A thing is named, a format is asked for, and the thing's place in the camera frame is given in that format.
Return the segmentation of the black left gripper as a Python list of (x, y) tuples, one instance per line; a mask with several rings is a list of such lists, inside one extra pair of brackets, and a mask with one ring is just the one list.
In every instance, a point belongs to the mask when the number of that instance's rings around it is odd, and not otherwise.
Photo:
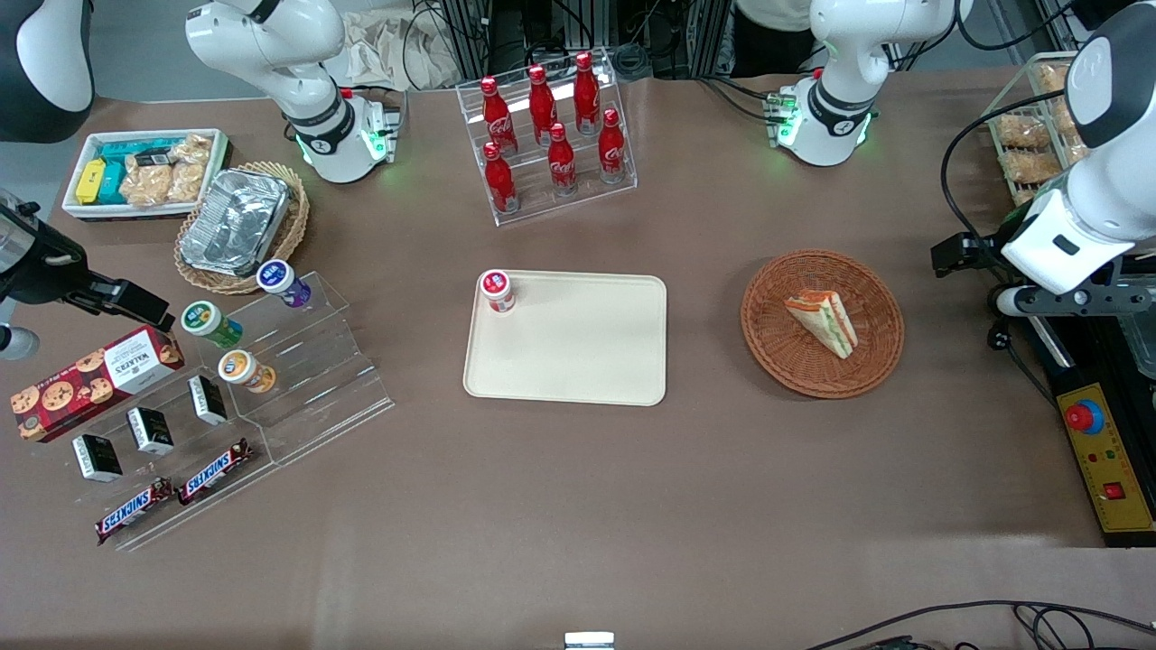
[(993, 238), (966, 232), (954, 234), (938, 243), (929, 254), (929, 264), (936, 276), (949, 276), (963, 269), (1006, 266)]

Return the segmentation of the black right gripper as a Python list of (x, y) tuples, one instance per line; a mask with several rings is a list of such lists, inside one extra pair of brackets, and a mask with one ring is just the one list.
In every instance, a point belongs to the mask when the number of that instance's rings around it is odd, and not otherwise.
[(176, 317), (170, 303), (140, 285), (123, 285), (89, 268), (87, 252), (46, 226), (34, 204), (3, 205), (1, 296), (21, 304), (50, 302), (103, 308), (118, 300), (120, 313), (171, 333)]

